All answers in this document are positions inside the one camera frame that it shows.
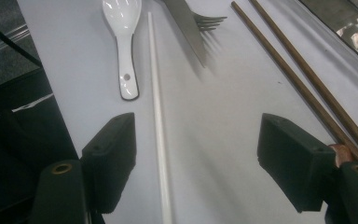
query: metal fork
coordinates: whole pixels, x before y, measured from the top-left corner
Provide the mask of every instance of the metal fork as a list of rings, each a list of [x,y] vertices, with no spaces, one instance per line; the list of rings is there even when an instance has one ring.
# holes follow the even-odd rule
[[[220,22],[222,22],[227,17],[206,17],[201,16],[200,14],[197,14],[193,12],[194,20],[196,21],[197,25],[199,26],[200,31],[211,31],[215,30],[216,26],[220,25]]]

